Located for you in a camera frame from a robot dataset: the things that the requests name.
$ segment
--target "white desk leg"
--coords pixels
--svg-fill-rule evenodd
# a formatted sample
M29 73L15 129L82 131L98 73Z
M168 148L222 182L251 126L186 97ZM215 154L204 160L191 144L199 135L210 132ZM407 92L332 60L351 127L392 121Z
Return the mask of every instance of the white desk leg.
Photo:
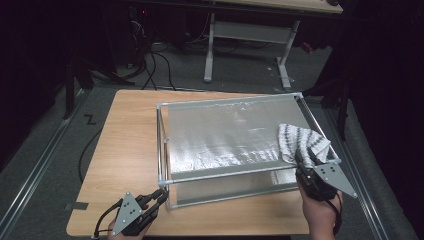
M207 83L212 81L214 33L215 33L215 14L211 13L211 23L209 27L209 46L208 46L208 54L206 55L205 77L203 78L203 81Z
M287 74L285 64L286 64L287 57L289 56L289 52L290 52L291 46L293 44L293 40L296 37L296 33L297 33L297 29L299 28L299 24L300 24L300 21L295 21L293 23L293 27L291 28L287 43L285 45L284 55L282 57L277 58L278 70L280 71L280 78L281 78L281 81L283 83L283 88L287 89L287 90L291 89L291 84L290 84L290 78Z

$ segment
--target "striped cloth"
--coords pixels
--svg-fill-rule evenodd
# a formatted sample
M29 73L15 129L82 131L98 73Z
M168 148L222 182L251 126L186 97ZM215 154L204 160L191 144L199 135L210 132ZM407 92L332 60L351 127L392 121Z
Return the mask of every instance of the striped cloth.
M315 163L308 154L308 148L311 149L319 161L325 163L331 144L328 139L313 130L289 124L280 124L278 142L282 158L285 162L296 163L294 157L296 150L299 149L303 163L307 168L313 168L315 166Z

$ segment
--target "transparent box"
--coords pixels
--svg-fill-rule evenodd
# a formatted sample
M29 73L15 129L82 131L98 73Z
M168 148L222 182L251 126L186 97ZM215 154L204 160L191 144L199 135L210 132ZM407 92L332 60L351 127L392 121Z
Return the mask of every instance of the transparent box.
M296 190L296 166L279 150L282 123L322 133L301 93L157 104L167 206Z

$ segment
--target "table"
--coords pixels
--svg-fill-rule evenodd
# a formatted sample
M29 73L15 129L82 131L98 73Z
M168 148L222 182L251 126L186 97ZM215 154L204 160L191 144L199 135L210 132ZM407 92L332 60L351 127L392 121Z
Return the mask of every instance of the table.
M67 233L90 236L100 215L124 197L158 188L156 103L253 96L252 94L120 90L91 160ZM106 229L115 216L107 216ZM252 236L307 234L298 191L201 204L174 210L163 205L148 236Z

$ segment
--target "human hand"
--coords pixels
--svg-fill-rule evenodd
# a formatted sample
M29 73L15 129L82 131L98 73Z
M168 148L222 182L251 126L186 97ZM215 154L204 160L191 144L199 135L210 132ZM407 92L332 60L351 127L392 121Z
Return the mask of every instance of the human hand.
M303 214L309 225L309 234L311 240L331 240L335 239L333 234L333 227L336 222L336 213L325 201L316 201L306 195L302 185L297 182L300 194L303 199ZM343 202L342 193L337 191L340 197L336 196L330 202L340 212L341 204Z
M113 229L113 227L115 226L115 220L114 219L110 224L109 224L109 228L108 229ZM144 235L146 234L146 232L149 230L150 225L152 225L152 223L150 223L149 225L147 225L143 231L140 232L140 234L138 234L138 236L124 236L124 234L119 233L116 236L113 236L112 231L109 231L107 234L107 239L108 240L142 240Z

